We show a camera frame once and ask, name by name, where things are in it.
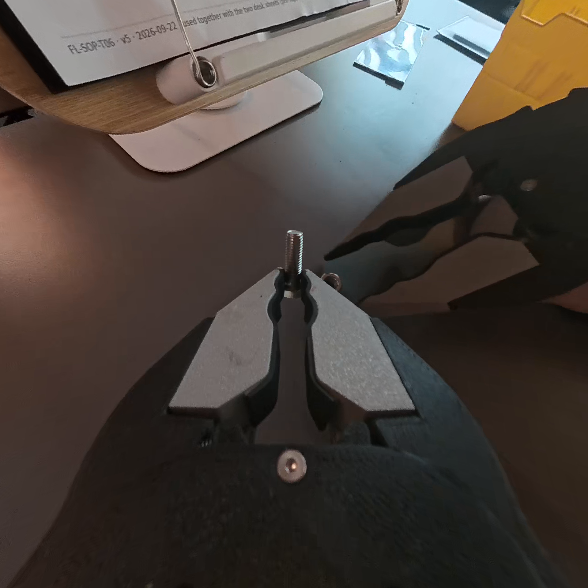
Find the printed instruction sheet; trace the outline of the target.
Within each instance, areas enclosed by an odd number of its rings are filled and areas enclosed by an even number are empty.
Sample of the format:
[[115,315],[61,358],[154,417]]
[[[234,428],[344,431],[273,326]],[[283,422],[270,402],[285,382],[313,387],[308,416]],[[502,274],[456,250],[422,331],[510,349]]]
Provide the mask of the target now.
[[52,93],[356,1],[1,1],[1,29]]

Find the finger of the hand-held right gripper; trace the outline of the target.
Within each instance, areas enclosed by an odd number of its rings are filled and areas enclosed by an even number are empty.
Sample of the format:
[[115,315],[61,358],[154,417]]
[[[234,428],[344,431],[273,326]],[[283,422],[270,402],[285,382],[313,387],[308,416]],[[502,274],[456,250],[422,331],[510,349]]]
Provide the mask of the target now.
[[415,245],[383,255],[374,293],[359,306],[373,316],[448,312],[468,295],[539,266],[515,237],[518,216],[501,196],[482,196],[473,212],[428,229]]
[[474,239],[474,172],[461,156],[393,189],[325,261],[435,261]]

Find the yellow plastic bin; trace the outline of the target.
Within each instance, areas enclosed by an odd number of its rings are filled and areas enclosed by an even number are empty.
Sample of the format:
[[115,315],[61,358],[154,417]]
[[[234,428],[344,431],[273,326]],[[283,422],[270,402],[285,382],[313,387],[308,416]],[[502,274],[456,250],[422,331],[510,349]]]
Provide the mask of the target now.
[[587,1],[520,1],[453,116],[463,130],[587,87]]

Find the shiny silver pouch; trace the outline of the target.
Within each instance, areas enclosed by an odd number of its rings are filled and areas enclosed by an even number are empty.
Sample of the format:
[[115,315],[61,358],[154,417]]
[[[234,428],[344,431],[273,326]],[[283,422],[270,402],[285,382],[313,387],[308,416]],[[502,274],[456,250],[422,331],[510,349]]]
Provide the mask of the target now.
[[391,31],[368,41],[353,66],[402,89],[430,28],[401,20]]

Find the steel bolt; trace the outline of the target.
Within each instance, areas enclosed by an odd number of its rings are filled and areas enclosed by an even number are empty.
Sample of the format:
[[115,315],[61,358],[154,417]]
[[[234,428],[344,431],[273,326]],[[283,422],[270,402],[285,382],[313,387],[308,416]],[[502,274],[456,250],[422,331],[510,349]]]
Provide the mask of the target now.
[[303,232],[288,230],[285,239],[284,280],[285,298],[295,299],[300,296],[300,278],[303,263]]

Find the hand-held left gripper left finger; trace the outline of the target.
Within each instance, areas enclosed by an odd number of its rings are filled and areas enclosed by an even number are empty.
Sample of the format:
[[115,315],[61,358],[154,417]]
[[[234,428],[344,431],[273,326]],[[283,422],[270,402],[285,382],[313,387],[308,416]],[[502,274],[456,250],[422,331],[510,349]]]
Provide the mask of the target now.
[[279,383],[282,269],[257,281],[213,318],[168,406],[174,415],[258,426]]

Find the instruction sheet on stand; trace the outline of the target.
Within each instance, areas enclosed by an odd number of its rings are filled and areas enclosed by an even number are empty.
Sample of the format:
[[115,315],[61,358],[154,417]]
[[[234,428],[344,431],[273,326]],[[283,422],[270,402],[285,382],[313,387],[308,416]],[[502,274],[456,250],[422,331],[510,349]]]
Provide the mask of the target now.
[[193,49],[52,93],[1,29],[1,89],[43,114],[110,136],[150,171],[187,170],[320,104],[300,69],[386,33],[408,1],[356,1],[304,21]]

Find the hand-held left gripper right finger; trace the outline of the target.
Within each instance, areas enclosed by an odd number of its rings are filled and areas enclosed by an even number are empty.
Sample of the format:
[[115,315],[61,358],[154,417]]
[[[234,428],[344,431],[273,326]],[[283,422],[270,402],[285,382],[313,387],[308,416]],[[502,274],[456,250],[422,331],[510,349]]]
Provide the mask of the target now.
[[416,413],[372,319],[310,270],[300,277],[306,400],[317,428]]

